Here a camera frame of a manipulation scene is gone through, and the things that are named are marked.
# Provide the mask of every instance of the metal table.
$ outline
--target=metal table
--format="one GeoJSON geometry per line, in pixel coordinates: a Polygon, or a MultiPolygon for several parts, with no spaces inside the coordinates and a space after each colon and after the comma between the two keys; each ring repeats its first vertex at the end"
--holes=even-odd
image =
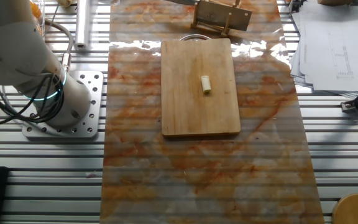
{"type": "MultiPolygon", "coordinates": [[[[47,17],[56,2],[46,1],[47,17]]],[[[299,41],[284,0],[278,0],[285,40],[290,55],[299,41]]],[[[72,70],[99,70],[106,92],[110,5],[99,3],[93,25],[90,53],[73,51],[72,70]]],[[[75,34],[75,7],[59,8],[55,20],[75,34]]],[[[46,42],[61,57],[68,39],[51,29],[46,42]]],[[[313,93],[297,86],[303,122],[326,223],[331,222],[335,203],[358,193],[358,117],[341,112],[346,100],[330,93],[313,93]]],[[[26,99],[8,88],[12,104],[24,106],[26,99]]],[[[13,169],[9,177],[2,223],[98,223],[103,164],[106,94],[103,95],[99,135],[94,142],[61,140],[30,142],[18,121],[0,125],[0,166],[13,169]],[[96,177],[86,178],[86,172],[96,177]]],[[[0,119],[5,114],[0,111],[0,119]]]]}

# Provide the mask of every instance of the teal light ring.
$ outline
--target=teal light ring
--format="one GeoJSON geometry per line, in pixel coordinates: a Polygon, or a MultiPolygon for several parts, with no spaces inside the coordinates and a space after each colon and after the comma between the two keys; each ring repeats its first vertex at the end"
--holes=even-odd
{"type": "MultiPolygon", "coordinates": [[[[65,71],[65,79],[63,80],[63,86],[65,85],[66,83],[66,79],[67,79],[67,73],[66,73],[66,70],[65,71]]],[[[47,100],[48,99],[51,99],[52,97],[56,96],[56,94],[59,92],[60,90],[56,91],[55,93],[52,93],[50,96],[47,97],[47,100]]],[[[44,98],[41,98],[41,99],[34,99],[34,101],[42,101],[44,100],[44,98]]]]}

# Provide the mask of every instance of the cable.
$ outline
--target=cable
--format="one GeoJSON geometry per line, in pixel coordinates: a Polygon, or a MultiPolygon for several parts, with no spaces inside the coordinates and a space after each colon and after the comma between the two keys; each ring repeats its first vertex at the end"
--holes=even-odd
{"type": "MultiPolygon", "coordinates": [[[[3,102],[5,103],[5,105],[2,105],[2,103],[0,102],[0,109],[2,109],[3,112],[8,114],[9,116],[16,115],[17,114],[16,110],[12,107],[9,100],[7,99],[4,86],[2,87],[2,92],[0,90],[0,95],[3,102]]],[[[62,107],[62,103],[63,103],[62,97],[63,97],[63,84],[59,82],[59,78],[57,76],[54,76],[50,78],[47,91],[45,92],[44,101],[42,103],[42,106],[38,110],[37,114],[30,117],[18,116],[16,119],[19,119],[21,121],[31,122],[31,123],[41,123],[41,122],[49,121],[50,119],[55,117],[57,113],[60,111],[60,108],[62,107]],[[52,86],[53,82],[55,83],[53,87],[55,91],[58,91],[58,95],[54,98],[55,102],[51,103],[50,105],[48,105],[47,108],[45,108],[47,97],[50,92],[50,87],[52,86]]]]}
{"type": "Polygon", "coordinates": [[[5,124],[5,123],[8,123],[8,122],[12,121],[13,119],[18,118],[25,110],[27,110],[28,107],[34,102],[35,98],[37,97],[38,93],[40,92],[40,90],[41,90],[41,88],[42,88],[42,85],[44,84],[44,82],[45,82],[46,79],[47,79],[47,77],[45,77],[45,78],[42,80],[42,82],[41,82],[41,84],[39,85],[37,91],[34,93],[34,96],[31,98],[31,100],[29,101],[29,103],[26,104],[26,105],[23,107],[23,109],[21,109],[16,115],[11,116],[11,117],[9,117],[9,118],[3,120],[3,121],[0,121],[0,124],[5,124]]]}
{"type": "Polygon", "coordinates": [[[68,47],[67,47],[66,53],[70,54],[71,49],[73,48],[73,45],[74,45],[74,38],[73,38],[72,34],[70,33],[70,31],[68,31],[68,29],[66,29],[62,25],[60,25],[60,24],[58,24],[58,23],[56,23],[54,21],[50,21],[49,19],[45,19],[45,24],[50,25],[50,26],[62,31],[64,34],[67,35],[67,37],[68,37],[68,47]]]}
{"type": "MultiPolygon", "coordinates": [[[[55,16],[56,16],[56,13],[57,13],[57,10],[58,10],[58,9],[59,9],[59,4],[57,4],[55,13],[53,13],[52,22],[55,20],[55,16]]],[[[45,37],[45,36],[48,34],[49,29],[50,29],[50,25],[49,25],[48,29],[45,31],[45,33],[44,33],[44,35],[43,35],[42,37],[45,37]]]]}

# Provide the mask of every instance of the black cable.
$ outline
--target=black cable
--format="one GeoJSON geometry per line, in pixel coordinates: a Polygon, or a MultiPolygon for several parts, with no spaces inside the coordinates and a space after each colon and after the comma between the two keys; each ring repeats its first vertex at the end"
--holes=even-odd
{"type": "MultiPolygon", "coordinates": [[[[56,75],[53,76],[53,78],[49,78],[49,79],[50,81],[48,83],[47,91],[45,92],[44,101],[42,103],[41,108],[38,110],[37,114],[30,117],[25,117],[20,115],[16,119],[19,119],[21,121],[31,122],[31,123],[41,123],[41,122],[49,121],[50,119],[52,119],[57,115],[57,113],[60,111],[60,108],[62,107],[63,84],[59,82],[59,78],[56,75]],[[48,106],[49,110],[44,113],[47,97],[53,82],[55,83],[54,85],[55,91],[57,91],[58,94],[54,97],[55,102],[49,105],[48,106]]],[[[3,112],[8,114],[9,116],[15,116],[17,112],[7,100],[6,95],[1,93],[1,91],[0,91],[0,95],[3,102],[5,103],[5,105],[3,105],[0,102],[0,109],[2,109],[3,112]]]]}
{"type": "Polygon", "coordinates": [[[39,85],[37,91],[34,93],[34,96],[31,98],[31,100],[29,101],[29,103],[26,104],[26,105],[23,107],[23,109],[21,109],[16,115],[11,116],[11,117],[9,117],[9,118],[3,120],[3,121],[0,121],[0,124],[5,124],[5,123],[8,123],[8,122],[12,121],[13,119],[18,118],[25,110],[27,110],[28,107],[34,102],[35,98],[37,97],[38,93],[40,92],[40,90],[41,90],[41,88],[42,88],[42,85],[44,84],[44,82],[45,82],[46,79],[47,79],[47,77],[45,77],[45,78],[42,80],[42,82],[41,82],[41,84],[39,85]]]}

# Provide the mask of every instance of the metal mounting plate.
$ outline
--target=metal mounting plate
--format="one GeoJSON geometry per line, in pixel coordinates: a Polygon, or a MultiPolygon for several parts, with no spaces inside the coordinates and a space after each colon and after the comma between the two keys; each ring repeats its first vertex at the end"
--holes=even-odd
{"type": "MultiPolygon", "coordinates": [[[[78,123],[62,128],[53,128],[46,123],[25,122],[22,128],[24,136],[28,138],[92,138],[98,133],[103,74],[96,71],[72,71],[70,75],[75,80],[83,82],[91,93],[91,106],[86,116],[78,123]]],[[[31,106],[25,115],[29,116],[31,113],[37,113],[34,106],[31,106]]]]}

